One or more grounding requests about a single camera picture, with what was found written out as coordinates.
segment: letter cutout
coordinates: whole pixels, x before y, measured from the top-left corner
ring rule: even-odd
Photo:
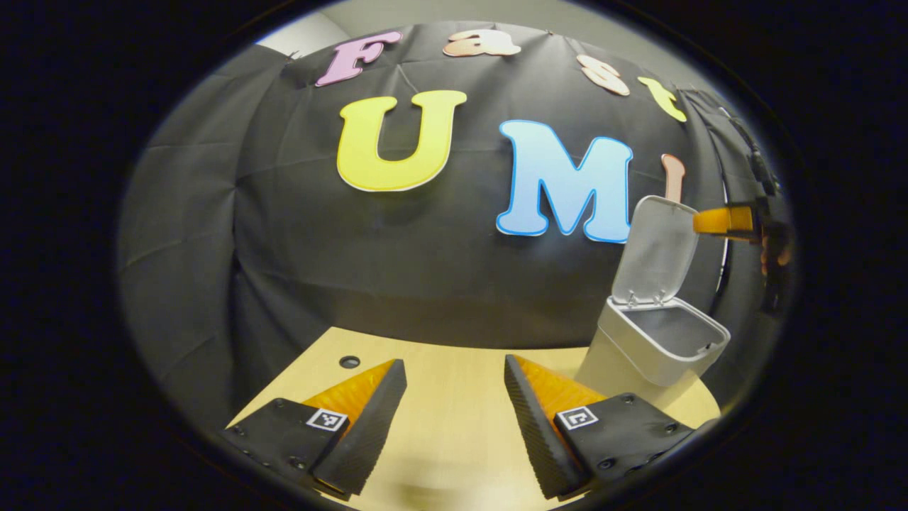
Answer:
[[[427,91],[414,95],[422,107],[419,142],[406,159],[379,157],[379,134],[385,112],[397,104],[393,97],[371,97],[344,106],[338,144],[338,173],[348,185],[367,192],[400,192],[424,185],[448,162],[454,107],[467,101],[460,91]]]
[[[520,46],[511,42],[510,34],[500,30],[467,30],[448,40],[453,43],[441,50],[447,56],[514,55],[520,51]]]
[[[653,95],[653,99],[655,99],[656,103],[666,111],[666,114],[671,115],[682,123],[687,121],[687,115],[684,115],[684,112],[675,108],[675,104],[672,103],[677,100],[675,95],[666,90],[662,84],[652,78],[644,78],[643,76],[638,76],[637,80],[640,80],[641,84],[649,87],[649,92]]]
[[[510,208],[498,215],[499,231],[529,236],[546,232],[548,219],[539,212],[541,187],[561,234],[574,232],[595,196],[593,215],[583,224],[583,232],[594,241],[627,241],[627,164],[634,157],[630,147],[612,138],[594,138],[580,167],[574,167],[548,125],[513,120],[499,130],[514,146]]]
[[[589,55],[577,55],[577,61],[583,66],[583,74],[594,84],[617,95],[630,95],[627,84],[618,78],[621,74],[611,65]]]
[[[359,75],[362,68],[356,66],[356,61],[362,59],[365,63],[372,62],[381,55],[381,50],[385,47],[383,43],[397,43],[402,38],[403,34],[394,31],[337,45],[328,72],[315,82],[315,86],[330,85]]]

